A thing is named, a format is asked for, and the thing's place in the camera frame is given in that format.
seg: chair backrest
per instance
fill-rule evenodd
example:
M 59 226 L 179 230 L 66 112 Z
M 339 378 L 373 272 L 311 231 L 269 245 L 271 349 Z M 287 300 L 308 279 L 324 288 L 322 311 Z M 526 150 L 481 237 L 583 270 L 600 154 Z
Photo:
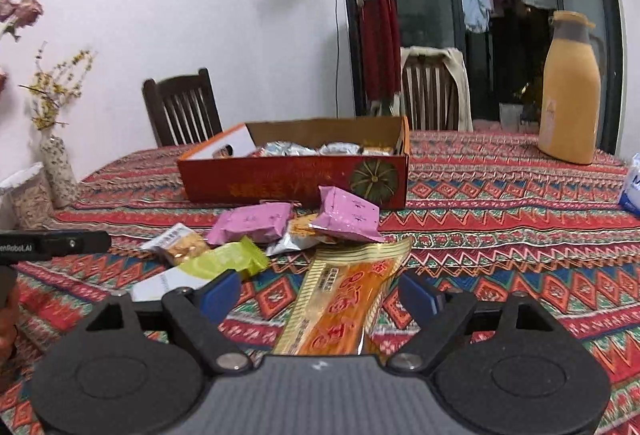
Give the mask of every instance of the chair backrest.
M 209 72 L 142 85 L 151 125 L 160 146 L 206 141 L 222 132 Z
M 411 130 L 458 129 L 458 87 L 440 58 L 409 56 L 401 97 Z

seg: pink rose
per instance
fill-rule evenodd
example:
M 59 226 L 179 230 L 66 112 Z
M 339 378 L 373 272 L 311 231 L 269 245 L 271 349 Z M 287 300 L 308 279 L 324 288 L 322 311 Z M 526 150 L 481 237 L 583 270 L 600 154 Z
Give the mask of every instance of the pink rose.
M 2 92 L 2 90 L 4 89 L 4 85 L 6 84 L 6 79 L 7 79 L 7 74 L 6 72 L 4 72 L 4 70 L 2 70 L 2 67 L 0 67 L 0 92 Z
M 42 13 L 42 6 L 37 0 L 21 0 L 14 12 L 15 28 L 18 29 L 25 25 L 31 26 L 35 24 Z
M 12 14 L 14 14 L 17 4 L 12 0 L 0 0 L 0 22 L 4 22 Z

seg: pink snack package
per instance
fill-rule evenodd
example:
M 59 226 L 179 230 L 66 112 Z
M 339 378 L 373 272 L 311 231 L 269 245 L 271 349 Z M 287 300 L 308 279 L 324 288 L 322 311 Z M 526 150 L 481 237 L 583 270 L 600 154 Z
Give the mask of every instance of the pink snack package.
M 325 235 L 356 241 L 385 241 L 378 232 L 380 209 L 334 186 L 320 186 L 322 205 L 309 225 Z
M 269 202 L 227 210 L 207 233 L 207 242 L 222 245 L 246 236 L 255 243 L 271 243 L 282 238 L 291 209 L 289 202 Z

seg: white and blue package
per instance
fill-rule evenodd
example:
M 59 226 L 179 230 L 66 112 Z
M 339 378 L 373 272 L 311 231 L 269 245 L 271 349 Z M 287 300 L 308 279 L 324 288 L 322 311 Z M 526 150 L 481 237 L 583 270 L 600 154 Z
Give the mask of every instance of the white and blue package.
M 640 216 L 640 154 L 635 154 L 620 192 L 620 205 Z

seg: red tablecloth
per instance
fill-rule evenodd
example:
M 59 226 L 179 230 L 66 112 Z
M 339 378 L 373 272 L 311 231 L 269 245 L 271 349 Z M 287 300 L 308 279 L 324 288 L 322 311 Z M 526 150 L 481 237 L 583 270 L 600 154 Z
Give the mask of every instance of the red tablecloth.
M 92 303 L 162 271 L 136 250 L 181 221 L 206 231 L 218 213 L 184 199 L 175 158 L 184 147 L 128 155 L 85 179 L 78 203 L 50 227 L 106 229 L 108 255 L 20 263 L 18 356 L 6 365 L 0 402 L 18 434 L 40 433 L 29 398 L 33 363 Z M 581 339 L 607 370 L 612 401 L 599 433 L 637 435 L 640 422 L 640 221 L 620 210 L 625 168 L 597 154 L 568 165 L 540 154 L 531 136 L 415 132 L 407 209 L 382 214 L 389 238 L 411 236 L 409 266 L 440 287 L 485 300 L 525 290 Z M 269 351 L 290 312 L 311 253 L 283 256 L 244 284 L 222 330 L 254 356 Z M 372 338 L 395 351 L 417 326 L 393 288 Z

